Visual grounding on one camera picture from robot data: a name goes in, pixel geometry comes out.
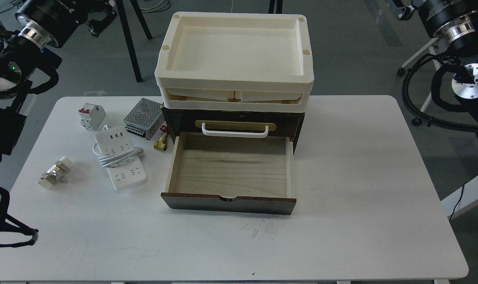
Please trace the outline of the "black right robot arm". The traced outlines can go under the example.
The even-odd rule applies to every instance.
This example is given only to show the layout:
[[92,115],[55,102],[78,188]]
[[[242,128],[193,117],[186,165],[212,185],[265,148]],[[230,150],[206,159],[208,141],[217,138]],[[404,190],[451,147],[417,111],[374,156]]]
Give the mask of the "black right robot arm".
[[[447,43],[445,51],[424,54],[412,68],[405,71],[401,67],[397,72],[405,76],[401,97],[414,115],[412,124],[426,122],[427,126],[475,133],[478,140],[478,0],[412,0],[407,6],[401,0],[388,0],[387,5],[399,21],[410,20],[417,11],[428,36]],[[439,67],[432,77],[429,98],[448,112],[470,114],[475,125],[430,116],[413,104],[409,95],[411,79],[430,61]]]

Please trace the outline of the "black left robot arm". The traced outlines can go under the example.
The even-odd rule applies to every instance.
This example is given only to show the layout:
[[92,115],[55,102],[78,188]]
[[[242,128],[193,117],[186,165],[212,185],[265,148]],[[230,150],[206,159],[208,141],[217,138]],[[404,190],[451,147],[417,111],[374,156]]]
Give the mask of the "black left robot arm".
[[0,99],[12,99],[0,108],[0,162],[11,155],[26,120],[22,105],[59,81],[62,59],[47,46],[62,47],[76,28],[87,24],[98,37],[116,18],[112,0],[25,0],[16,13],[22,29],[0,24]]

